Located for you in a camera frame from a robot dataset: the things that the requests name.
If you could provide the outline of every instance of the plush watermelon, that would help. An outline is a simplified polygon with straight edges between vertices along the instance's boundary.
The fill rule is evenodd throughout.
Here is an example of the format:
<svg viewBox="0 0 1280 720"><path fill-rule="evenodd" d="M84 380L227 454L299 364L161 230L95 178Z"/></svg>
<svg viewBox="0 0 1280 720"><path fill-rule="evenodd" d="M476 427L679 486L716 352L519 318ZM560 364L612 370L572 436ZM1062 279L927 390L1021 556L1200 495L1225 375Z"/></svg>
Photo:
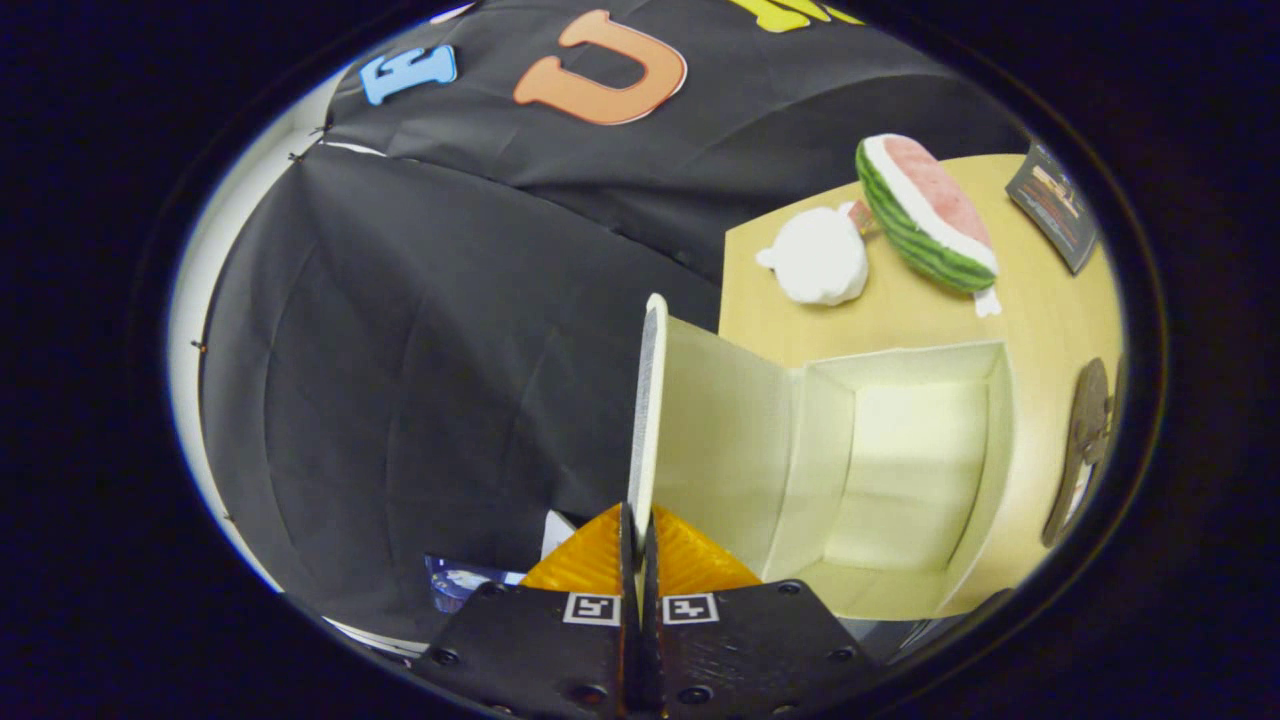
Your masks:
<svg viewBox="0 0 1280 720"><path fill-rule="evenodd" d="M890 243L916 272L979 292L1000 272L973 201L919 142L877 135L858 145L858 176Z"/></svg>

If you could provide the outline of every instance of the open box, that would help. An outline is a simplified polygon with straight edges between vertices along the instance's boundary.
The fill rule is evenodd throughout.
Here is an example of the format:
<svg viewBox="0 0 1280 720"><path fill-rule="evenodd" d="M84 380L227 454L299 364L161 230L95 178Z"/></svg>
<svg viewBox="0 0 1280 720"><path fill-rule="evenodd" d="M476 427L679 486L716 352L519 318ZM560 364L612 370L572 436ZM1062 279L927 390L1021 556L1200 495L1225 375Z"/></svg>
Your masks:
<svg viewBox="0 0 1280 720"><path fill-rule="evenodd" d="M786 369L654 295L627 493L636 546L657 503L764 582L806 582L837 616L937 616L986 546L1012 418L1004 342Z"/></svg>

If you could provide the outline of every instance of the brown object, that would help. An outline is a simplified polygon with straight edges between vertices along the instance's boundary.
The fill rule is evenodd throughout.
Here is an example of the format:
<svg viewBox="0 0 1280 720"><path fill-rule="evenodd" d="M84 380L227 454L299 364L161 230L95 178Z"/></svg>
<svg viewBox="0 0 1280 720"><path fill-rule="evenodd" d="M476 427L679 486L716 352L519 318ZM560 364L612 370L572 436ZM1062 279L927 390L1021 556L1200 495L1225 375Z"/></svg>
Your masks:
<svg viewBox="0 0 1280 720"><path fill-rule="evenodd" d="M605 10L591 10L564 28L559 44L572 47L590 42L608 47L644 65L644 77L631 87L616 88L561 68L559 58L535 61L516 83L512 97L521 105L544 102L598 126L639 120L654 111L685 83L685 58L672 46L609 20Z"/></svg>
<svg viewBox="0 0 1280 720"><path fill-rule="evenodd" d="M1041 536L1044 547L1053 547L1061 539L1074 515L1073 500L1078 492L1083 492L1083 488L1078 489L1080 468L1097 464L1106 454L1110 413L1107 370L1102 365L1102 359L1094 357L1080 370L1080 377L1075 382L1075 401L1071 404L1071 423L1068 425L1070 434L1066 439L1066 462L1062 465L1062 479L1057 488L1057 498L1053 501L1053 510L1050 511L1048 523L1044 524ZM1084 482L1092 484L1093 479Z"/></svg>

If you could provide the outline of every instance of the white wall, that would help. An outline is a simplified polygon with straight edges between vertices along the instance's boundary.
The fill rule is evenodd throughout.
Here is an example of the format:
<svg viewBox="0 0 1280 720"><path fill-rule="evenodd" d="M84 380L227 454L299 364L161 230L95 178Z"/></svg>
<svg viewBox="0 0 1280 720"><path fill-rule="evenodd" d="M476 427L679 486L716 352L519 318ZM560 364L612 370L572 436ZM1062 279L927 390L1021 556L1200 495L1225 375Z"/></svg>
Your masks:
<svg viewBox="0 0 1280 720"><path fill-rule="evenodd" d="M321 83L268 126L223 178L191 234L169 309L169 392L187 464L227 538L276 592L282 592L280 585L250 551L236 525L225 519L227 507L205 455L200 424L200 351L191 341L202 340L214 284L232 243L253 208L288 169L289 152L301 154L320 138L312 131L324 124L329 99L344 73L346 69Z"/></svg>

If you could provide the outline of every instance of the black fabric backdrop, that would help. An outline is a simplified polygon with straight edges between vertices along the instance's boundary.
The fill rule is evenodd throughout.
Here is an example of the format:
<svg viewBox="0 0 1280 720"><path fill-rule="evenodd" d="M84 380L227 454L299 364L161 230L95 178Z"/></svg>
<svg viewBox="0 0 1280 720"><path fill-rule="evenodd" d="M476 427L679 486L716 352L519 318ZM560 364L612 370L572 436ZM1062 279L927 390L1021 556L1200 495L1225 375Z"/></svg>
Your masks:
<svg viewBox="0 0 1280 720"><path fill-rule="evenodd" d="M677 47L681 91L596 127L520 106L538 58L605 6ZM378 108L369 58L452 44L460 78ZM644 302L714 329L723 233L856 179L865 135L940 158L1023 152L977 90L865 27L760 31L727 1L484 3L356 60L325 142L262 200L210 311L210 465L268 571L317 612L429 641L422 553L524 570L548 509L590 518L626 492Z"/></svg>

